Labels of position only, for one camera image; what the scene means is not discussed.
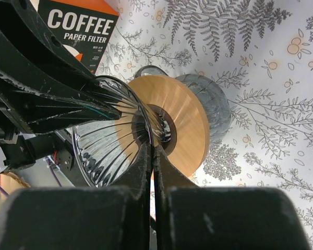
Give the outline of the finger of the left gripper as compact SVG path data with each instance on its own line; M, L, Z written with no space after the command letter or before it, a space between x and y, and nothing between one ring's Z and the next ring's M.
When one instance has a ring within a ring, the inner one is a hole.
M29 1L0 1L0 55L4 68L44 72L78 91L90 91L99 84L64 48Z

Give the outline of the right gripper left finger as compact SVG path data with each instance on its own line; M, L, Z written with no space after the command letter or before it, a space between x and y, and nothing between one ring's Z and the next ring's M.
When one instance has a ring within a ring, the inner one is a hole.
M151 147L106 187L19 189L0 211L0 249L148 249Z

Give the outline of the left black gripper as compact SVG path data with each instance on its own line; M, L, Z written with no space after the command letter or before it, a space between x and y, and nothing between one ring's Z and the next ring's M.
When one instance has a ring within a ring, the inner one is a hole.
M55 131L120 116L107 104L46 98L0 78L0 174L29 168L48 155L68 171L74 165L73 147L64 132ZM26 139L20 132L37 135Z

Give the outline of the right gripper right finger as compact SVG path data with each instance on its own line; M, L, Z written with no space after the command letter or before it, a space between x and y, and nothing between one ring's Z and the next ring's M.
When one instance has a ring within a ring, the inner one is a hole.
M158 249L309 249L288 196L272 187L199 187L154 150Z

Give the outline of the orange coffee filter box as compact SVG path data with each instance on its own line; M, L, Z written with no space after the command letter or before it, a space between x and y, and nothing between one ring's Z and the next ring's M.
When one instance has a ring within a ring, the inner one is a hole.
M99 0L33 0L31 4L62 45L95 74L118 12Z

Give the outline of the glass cone dripper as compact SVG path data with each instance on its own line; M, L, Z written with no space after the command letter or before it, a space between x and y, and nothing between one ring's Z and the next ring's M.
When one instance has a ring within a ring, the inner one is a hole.
M169 142L170 125L131 87L111 76L96 77L91 93L121 112L117 120L72 128L76 163L91 187L110 185L136 160L140 148Z

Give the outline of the glass coffee server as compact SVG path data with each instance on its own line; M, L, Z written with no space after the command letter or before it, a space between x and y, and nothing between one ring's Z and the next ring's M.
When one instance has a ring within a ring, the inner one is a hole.
M136 72L134 79L149 75L169 77L165 71L157 66L144 66ZM199 99L209 123L210 145L219 144L227 134L231 124L231 109L224 92L214 81L198 74L183 74L174 79L185 84ZM169 142L171 139L170 126L141 100L140 103L148 114L154 139L159 143Z

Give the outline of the wooden dripper ring holder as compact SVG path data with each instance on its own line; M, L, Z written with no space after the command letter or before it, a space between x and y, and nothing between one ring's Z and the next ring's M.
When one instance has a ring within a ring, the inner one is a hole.
M171 139L161 145L171 164L190 177L202 164L210 144L209 123L199 99L185 84L167 76L142 76L128 85L170 126ZM131 164L148 136L142 117L127 108L121 111L125 117L115 122L116 134L119 149Z

